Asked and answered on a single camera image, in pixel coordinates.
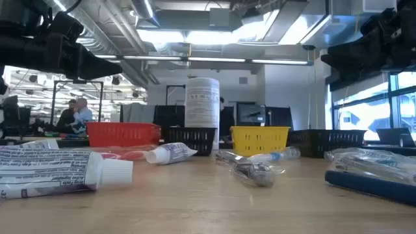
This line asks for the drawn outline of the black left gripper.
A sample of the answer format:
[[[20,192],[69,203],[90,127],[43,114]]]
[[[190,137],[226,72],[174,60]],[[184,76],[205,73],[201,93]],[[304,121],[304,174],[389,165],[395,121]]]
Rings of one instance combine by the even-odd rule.
[[[0,35],[0,65],[62,73],[70,79],[93,80],[122,73],[119,64],[99,58],[81,44],[57,33],[45,38]]]

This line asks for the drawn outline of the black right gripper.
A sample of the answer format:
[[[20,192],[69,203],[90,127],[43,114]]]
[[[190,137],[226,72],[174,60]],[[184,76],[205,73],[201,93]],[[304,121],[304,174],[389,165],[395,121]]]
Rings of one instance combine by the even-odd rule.
[[[382,53],[382,68],[416,71],[416,0],[398,0],[395,8],[386,8],[371,16],[360,28],[362,35],[373,36]],[[356,40],[328,48],[320,59],[341,75],[367,75],[371,43]]]

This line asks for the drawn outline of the red plastic basket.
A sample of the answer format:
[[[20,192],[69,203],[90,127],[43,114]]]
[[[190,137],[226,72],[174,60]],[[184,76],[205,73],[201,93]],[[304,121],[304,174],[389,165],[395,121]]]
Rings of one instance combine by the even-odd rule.
[[[92,147],[158,145],[161,139],[153,123],[89,122],[87,132]]]

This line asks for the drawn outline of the red toothbrush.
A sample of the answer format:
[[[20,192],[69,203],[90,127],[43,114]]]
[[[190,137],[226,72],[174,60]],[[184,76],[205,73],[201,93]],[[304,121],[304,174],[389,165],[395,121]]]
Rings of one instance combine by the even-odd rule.
[[[144,153],[154,150],[156,145],[142,146],[109,146],[83,148],[83,150],[100,153],[104,159],[118,159],[123,161],[139,161],[144,159]]]

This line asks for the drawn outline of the small white purple toothpaste tube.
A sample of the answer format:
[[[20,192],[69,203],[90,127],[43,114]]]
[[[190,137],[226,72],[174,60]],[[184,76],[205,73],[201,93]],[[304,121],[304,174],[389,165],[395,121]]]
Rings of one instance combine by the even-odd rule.
[[[175,142],[163,144],[151,151],[146,151],[144,156],[150,164],[167,165],[187,161],[196,153],[196,150],[190,149],[186,144]]]

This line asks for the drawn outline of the white toothpaste tube black print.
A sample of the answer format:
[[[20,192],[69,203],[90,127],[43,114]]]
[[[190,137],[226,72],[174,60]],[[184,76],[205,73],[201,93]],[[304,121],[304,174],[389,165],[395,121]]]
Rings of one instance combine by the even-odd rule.
[[[0,149],[0,199],[31,198],[129,185],[133,162],[84,150]]]

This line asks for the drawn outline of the grey toothbrush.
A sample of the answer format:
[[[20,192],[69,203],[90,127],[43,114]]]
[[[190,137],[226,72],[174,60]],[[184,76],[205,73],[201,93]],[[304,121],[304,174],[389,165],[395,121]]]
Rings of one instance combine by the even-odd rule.
[[[416,186],[416,159],[413,158],[349,156],[334,160],[331,168],[359,176]]]

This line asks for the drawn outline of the clear blue toothbrush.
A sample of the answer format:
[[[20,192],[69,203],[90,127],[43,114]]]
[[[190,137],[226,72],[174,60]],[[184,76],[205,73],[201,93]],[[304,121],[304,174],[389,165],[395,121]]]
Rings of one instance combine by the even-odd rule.
[[[290,146],[280,151],[253,155],[249,157],[248,159],[251,160],[252,162],[273,163],[273,162],[278,162],[282,160],[299,159],[300,156],[301,156],[300,150],[296,147]]]

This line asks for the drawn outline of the silver razor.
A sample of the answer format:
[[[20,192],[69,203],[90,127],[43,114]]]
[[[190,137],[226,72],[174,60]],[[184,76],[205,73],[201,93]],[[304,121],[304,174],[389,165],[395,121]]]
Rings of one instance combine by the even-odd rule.
[[[250,164],[251,160],[230,151],[218,150],[213,154],[213,161],[224,166],[235,166],[236,164]]]
[[[267,162],[245,162],[235,164],[231,171],[239,181],[249,186],[270,188],[286,169]]]

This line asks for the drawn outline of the cluttered background workbench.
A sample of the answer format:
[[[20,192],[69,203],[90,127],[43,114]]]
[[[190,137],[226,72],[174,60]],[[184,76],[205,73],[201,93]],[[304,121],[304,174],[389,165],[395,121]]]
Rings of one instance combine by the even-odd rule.
[[[76,139],[76,138],[55,138],[55,137],[38,137],[38,136],[25,136],[22,139],[17,136],[10,136],[4,139],[0,139],[0,146],[6,145],[20,145],[36,140],[52,140],[57,141],[60,148],[83,148],[89,147],[90,143],[88,139]]]

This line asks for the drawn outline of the dark desk under laptop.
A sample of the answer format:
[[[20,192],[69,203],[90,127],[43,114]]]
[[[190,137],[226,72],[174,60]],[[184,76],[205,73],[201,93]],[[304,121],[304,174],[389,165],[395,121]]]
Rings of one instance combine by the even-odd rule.
[[[369,146],[362,146],[362,148],[368,150],[384,150],[390,151],[393,153],[401,154],[404,156],[416,156],[416,148],[402,148],[399,146],[381,146],[381,145],[369,145]]]

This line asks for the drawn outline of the yellow plastic basket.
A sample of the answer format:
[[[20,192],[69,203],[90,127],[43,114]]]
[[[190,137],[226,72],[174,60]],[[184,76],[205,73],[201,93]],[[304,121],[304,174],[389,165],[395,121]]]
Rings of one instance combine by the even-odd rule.
[[[290,127],[233,126],[233,151],[237,155],[252,155],[280,151],[286,148]]]

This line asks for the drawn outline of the long ceiling light bar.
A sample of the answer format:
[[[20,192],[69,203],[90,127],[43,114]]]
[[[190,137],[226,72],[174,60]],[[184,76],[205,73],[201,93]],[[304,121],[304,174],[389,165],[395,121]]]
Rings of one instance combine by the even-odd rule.
[[[310,66],[312,62],[302,60],[279,60],[258,58],[216,58],[216,57],[175,57],[175,56],[150,56],[150,55],[98,55],[97,57],[107,60],[148,60],[168,62],[228,62],[246,64],[268,64],[268,65],[296,65]]]

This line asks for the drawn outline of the small black plastic basket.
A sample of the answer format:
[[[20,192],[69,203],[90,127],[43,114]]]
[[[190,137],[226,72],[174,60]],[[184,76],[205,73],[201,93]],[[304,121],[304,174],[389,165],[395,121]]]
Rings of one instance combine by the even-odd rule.
[[[195,156],[209,156],[213,149],[216,129],[212,127],[163,127],[164,143],[181,142],[196,150]]]

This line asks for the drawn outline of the black metal frame stand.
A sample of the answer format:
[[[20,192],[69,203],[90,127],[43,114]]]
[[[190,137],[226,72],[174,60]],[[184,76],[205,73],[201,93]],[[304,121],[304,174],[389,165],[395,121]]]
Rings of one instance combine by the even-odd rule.
[[[103,81],[84,81],[84,80],[67,80],[67,81],[54,81],[53,84],[53,95],[51,98],[51,117],[50,122],[54,121],[55,118],[55,103],[57,101],[57,93],[59,91],[80,91],[81,96],[88,92],[95,92],[99,94],[99,103],[98,103],[98,117],[97,121],[100,122],[102,119],[102,104],[103,104],[103,91],[104,91],[104,82]]]

